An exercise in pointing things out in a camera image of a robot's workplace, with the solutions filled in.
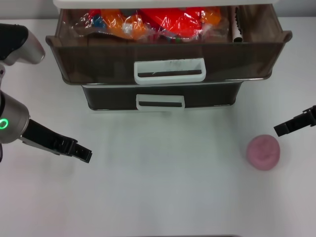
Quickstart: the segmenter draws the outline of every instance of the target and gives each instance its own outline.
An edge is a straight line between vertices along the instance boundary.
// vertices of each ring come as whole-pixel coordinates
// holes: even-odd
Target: green led ring
[[[0,124],[5,123],[4,126],[0,126],[0,130],[5,129],[9,125],[9,121],[6,118],[0,119]]]

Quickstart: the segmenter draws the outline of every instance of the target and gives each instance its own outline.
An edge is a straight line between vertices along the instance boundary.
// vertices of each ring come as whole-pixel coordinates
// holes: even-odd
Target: white table
[[[0,164],[1,237],[315,236],[316,128],[279,138],[263,172],[247,143],[316,104],[316,18],[281,18],[293,39],[266,81],[245,82],[232,107],[94,114],[66,85],[45,36],[56,20],[11,20],[41,41],[39,65],[6,67],[2,90],[34,120],[93,151],[90,164],[16,141]]]

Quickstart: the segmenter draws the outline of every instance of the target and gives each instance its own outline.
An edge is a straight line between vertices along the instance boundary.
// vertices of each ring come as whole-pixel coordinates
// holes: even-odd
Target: pink playdough
[[[257,169],[272,169],[280,159],[280,146],[278,141],[270,135],[255,137],[248,144],[247,159]]]

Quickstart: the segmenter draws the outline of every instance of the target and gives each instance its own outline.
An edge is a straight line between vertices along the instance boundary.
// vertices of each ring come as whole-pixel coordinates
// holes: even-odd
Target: drawer handle
[[[203,58],[134,63],[134,78],[139,85],[200,82],[205,77]]]
[[[140,111],[183,111],[183,95],[136,95],[136,107]]]

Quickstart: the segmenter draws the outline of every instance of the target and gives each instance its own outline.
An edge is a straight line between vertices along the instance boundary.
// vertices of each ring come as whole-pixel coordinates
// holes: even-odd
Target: drawer
[[[82,87],[92,110],[176,111],[184,108],[232,105],[240,85],[241,82],[150,87]]]
[[[232,41],[231,31],[223,39],[184,43],[142,43],[99,34],[76,38],[70,26],[85,12],[62,9],[56,34],[46,37],[68,84],[137,85],[135,62],[183,59],[203,59],[202,84],[266,79],[292,37],[281,28],[271,4],[240,6],[244,41],[239,43]]]

